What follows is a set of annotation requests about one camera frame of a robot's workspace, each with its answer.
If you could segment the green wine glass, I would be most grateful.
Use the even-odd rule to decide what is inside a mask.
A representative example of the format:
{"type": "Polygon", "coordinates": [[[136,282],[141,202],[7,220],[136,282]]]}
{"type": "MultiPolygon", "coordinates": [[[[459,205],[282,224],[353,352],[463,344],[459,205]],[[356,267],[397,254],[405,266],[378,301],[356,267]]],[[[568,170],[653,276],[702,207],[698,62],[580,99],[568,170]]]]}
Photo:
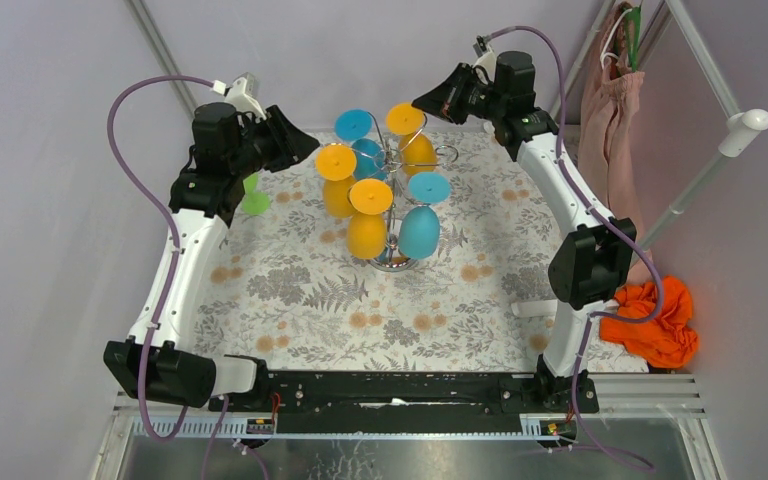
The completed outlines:
{"type": "Polygon", "coordinates": [[[252,216],[262,215],[271,205],[269,196],[258,190],[258,183],[259,175],[257,173],[251,174],[242,182],[244,196],[240,208],[244,213],[252,216]]]}

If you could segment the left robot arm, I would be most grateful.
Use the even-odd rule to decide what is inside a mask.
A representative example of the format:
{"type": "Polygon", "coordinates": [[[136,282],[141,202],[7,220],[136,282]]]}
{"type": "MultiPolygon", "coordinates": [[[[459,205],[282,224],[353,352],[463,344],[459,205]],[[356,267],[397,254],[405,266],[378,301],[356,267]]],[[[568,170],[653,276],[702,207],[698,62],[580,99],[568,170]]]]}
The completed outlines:
{"type": "Polygon", "coordinates": [[[256,411],[270,397],[265,362],[196,354],[196,316],[244,199],[244,179],[291,168],[320,143],[276,105],[258,115],[227,102],[204,104],[191,128],[188,162],[161,208],[172,225],[146,305],[125,340],[107,343],[103,362],[136,400],[201,408],[212,397],[231,394],[242,408],[256,411]]]}

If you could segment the orange wine glass back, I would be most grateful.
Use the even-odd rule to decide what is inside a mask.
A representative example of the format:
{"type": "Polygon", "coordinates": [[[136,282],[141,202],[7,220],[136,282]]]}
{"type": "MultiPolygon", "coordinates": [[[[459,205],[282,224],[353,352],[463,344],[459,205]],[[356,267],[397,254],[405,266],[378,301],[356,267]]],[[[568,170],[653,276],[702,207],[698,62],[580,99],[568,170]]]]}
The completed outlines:
{"type": "Polygon", "coordinates": [[[392,107],[385,119],[387,128],[399,137],[402,170],[407,176],[433,172],[437,166],[435,149],[424,135],[425,114],[410,103],[392,107]]]}

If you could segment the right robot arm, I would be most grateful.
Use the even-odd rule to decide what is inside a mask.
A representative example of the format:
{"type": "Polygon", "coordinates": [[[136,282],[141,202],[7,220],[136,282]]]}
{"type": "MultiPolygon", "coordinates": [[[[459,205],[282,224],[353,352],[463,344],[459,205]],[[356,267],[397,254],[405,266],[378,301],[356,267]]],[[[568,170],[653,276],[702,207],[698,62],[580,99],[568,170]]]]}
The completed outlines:
{"type": "Polygon", "coordinates": [[[495,58],[491,79],[479,64],[458,64],[431,91],[412,101],[420,111],[461,125],[474,116],[489,121],[497,142],[535,182],[564,238],[548,267],[557,299],[555,325],[538,359],[533,396],[543,410],[557,412],[586,377],[583,356],[588,322],[628,276],[629,241],[636,228],[617,219],[575,169],[559,127],[535,104],[535,68],[529,54],[506,51],[495,58]]]}

